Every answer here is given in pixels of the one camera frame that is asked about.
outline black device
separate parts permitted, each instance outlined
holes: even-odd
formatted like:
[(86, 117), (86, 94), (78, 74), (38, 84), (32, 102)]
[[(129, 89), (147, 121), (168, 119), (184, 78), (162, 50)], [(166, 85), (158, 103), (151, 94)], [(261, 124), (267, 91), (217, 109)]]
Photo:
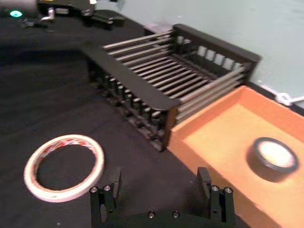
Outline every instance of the black device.
[[(139, 215), (119, 218), (115, 210), (118, 207), (121, 189), (121, 169), (116, 170), (114, 180), (103, 188), (92, 187), (91, 221), (92, 228), (233, 228), (235, 213), (233, 190), (229, 187), (220, 189), (211, 185), (211, 178), (205, 167), (198, 168), (198, 185), (206, 199), (208, 214), (206, 217), (194, 216), (179, 211), (148, 211)], [(106, 220), (102, 221), (100, 207), (106, 209)]]
[(122, 27), (125, 21), (114, 11), (96, 10), (90, 0), (0, 0), (0, 17), (17, 18), (26, 28), (48, 28), (56, 16), (79, 17), (86, 26), (106, 29)]

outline light blue wall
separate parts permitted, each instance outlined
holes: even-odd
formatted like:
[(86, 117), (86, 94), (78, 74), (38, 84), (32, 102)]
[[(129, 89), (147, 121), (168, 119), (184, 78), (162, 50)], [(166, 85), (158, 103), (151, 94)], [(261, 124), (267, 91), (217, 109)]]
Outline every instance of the light blue wall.
[(260, 54), (254, 83), (304, 95), (304, 0), (125, 0), (121, 12), (142, 24), (184, 23)]

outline black electrical tape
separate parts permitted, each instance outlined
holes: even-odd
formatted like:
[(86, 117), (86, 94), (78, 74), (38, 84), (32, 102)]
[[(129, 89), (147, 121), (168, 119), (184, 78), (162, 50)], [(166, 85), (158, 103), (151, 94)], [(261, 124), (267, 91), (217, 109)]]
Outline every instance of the black electrical tape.
[[(292, 164), (290, 166), (278, 166), (269, 160), (267, 160), (260, 151), (260, 145), (262, 143), (271, 142), (276, 143), (286, 149), (291, 157), (292, 157)], [(263, 178), (264, 180), (271, 181), (271, 182), (280, 182), (289, 176), (292, 172), (294, 172), (298, 166), (299, 161), (297, 159), (296, 154), (284, 143), (278, 141), (273, 138), (262, 137), (258, 138), (254, 141), (253, 145), (250, 147), (248, 154), (247, 154), (247, 162), (251, 168), (251, 170), (258, 175), (259, 177)]]

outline white cable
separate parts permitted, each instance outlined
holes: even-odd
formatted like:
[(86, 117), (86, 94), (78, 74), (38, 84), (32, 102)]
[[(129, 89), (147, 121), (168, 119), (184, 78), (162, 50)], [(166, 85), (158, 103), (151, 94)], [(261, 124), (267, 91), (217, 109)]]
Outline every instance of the white cable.
[(269, 88), (266, 85), (261, 85), (261, 87), (272, 94), (275, 95), (275, 101), (277, 101), (280, 104), (284, 104), (286, 106), (292, 106), (293, 103), (304, 101), (304, 96), (297, 97), (297, 98), (291, 98), (289, 94), (287, 93), (278, 93), (277, 91), (273, 90), (272, 88)]
[[(66, 145), (81, 145), (90, 149), (95, 156), (95, 165), (88, 177), (80, 184), (65, 190), (50, 190), (42, 187), (36, 180), (39, 164), (55, 149)], [(47, 202), (66, 202), (76, 199), (94, 186), (104, 170), (104, 152), (93, 139), (77, 134), (65, 135), (40, 146), (28, 160), (24, 169), (24, 182), (28, 190), (38, 199)]]

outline white tape roll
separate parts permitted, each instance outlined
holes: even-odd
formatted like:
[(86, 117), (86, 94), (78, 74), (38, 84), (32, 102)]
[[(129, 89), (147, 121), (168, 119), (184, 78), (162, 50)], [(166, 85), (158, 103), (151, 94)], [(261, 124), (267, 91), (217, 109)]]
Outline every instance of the white tape roll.
[[(81, 145), (93, 152), (95, 165), (91, 173), (83, 182), (66, 190), (50, 190), (42, 187), (36, 180), (39, 164), (49, 153), (66, 145)], [(83, 135), (65, 135), (48, 141), (32, 154), (24, 169), (24, 182), (29, 191), (40, 200), (66, 202), (82, 196), (98, 182), (104, 170), (104, 162), (104, 152), (95, 140)]]

